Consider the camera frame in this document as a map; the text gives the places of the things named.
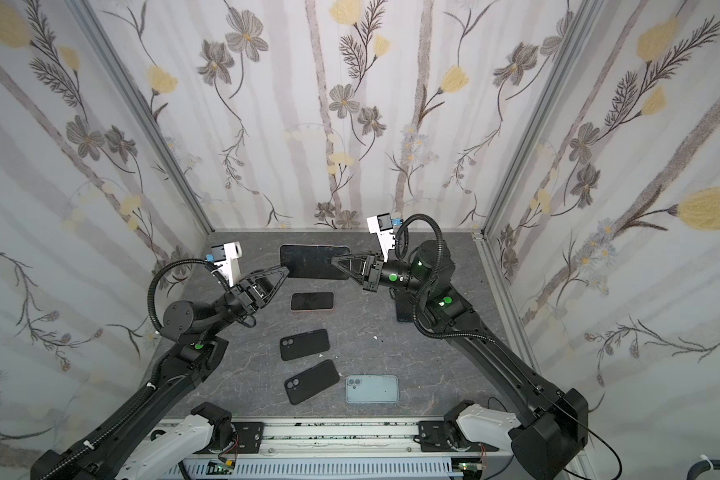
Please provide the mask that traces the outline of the black phone case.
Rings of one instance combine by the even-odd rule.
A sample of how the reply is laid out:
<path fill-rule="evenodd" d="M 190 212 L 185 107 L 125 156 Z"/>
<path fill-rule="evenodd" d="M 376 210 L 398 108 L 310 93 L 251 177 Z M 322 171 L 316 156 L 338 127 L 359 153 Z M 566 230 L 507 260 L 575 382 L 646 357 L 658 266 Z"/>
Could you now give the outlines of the black phone case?
<path fill-rule="evenodd" d="M 339 381 L 340 375 L 334 362 L 325 360 L 287 379 L 284 386 L 289 403 L 299 405 Z"/>
<path fill-rule="evenodd" d="M 317 329 L 283 337 L 279 342 L 282 361 L 292 361 L 327 352 L 330 340 L 326 329 Z"/>

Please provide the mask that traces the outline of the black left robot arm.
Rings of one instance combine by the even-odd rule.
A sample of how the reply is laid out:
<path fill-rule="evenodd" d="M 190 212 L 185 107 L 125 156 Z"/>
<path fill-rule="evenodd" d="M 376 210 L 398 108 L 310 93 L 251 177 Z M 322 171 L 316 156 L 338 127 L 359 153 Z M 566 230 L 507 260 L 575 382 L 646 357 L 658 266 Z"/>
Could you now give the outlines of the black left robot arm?
<path fill-rule="evenodd" d="M 228 341 L 227 327 L 255 325 L 288 276 L 285 267 L 253 272 L 230 282 L 207 261 L 200 266 L 224 288 L 212 303 L 175 301 L 158 315 L 155 291 L 160 270 L 148 289 L 149 319 L 171 348 L 154 364 L 148 380 L 97 428 L 62 453 L 46 451 L 31 467 L 33 479 L 157 479 L 186 457 L 209 449 L 219 453 L 236 440 L 229 411 L 205 402 L 170 431 L 148 437 L 165 415 L 217 369 Z"/>

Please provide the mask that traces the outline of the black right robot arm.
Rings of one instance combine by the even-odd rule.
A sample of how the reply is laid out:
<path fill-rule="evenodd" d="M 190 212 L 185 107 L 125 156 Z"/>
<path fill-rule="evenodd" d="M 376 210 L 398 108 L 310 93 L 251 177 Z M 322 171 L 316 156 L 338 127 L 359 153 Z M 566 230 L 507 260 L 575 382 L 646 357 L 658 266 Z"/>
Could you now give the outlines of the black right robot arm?
<path fill-rule="evenodd" d="M 440 424 L 421 427 L 423 450 L 483 445 L 509 453 L 534 479 L 553 479 L 586 446 L 587 401 L 543 378 L 484 324 L 451 282 L 456 266 L 445 242 L 424 242 L 410 261 L 367 253 L 336 256 L 331 264 L 366 291 L 384 286 L 407 301 L 417 330 L 459 350 L 506 400 L 504 411 L 459 403 Z"/>

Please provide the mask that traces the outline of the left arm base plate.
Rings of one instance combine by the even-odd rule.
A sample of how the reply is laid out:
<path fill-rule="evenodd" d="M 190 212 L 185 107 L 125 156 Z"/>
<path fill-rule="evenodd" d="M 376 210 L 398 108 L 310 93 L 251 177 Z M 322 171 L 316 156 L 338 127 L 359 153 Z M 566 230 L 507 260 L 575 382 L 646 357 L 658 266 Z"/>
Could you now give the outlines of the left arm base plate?
<path fill-rule="evenodd" d="M 263 422 L 233 421 L 222 441 L 221 455 L 258 454 L 263 441 Z"/>

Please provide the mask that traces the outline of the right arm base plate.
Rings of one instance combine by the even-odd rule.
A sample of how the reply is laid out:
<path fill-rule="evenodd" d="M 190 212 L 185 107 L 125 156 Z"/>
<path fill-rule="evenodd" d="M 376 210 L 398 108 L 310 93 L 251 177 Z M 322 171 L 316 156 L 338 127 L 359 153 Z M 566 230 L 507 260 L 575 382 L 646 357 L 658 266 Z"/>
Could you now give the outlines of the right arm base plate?
<path fill-rule="evenodd" d="M 425 453 L 444 452 L 497 452 L 490 444 L 472 442 L 459 430 L 455 421 L 422 420 L 417 423 L 418 433 L 414 441 Z"/>

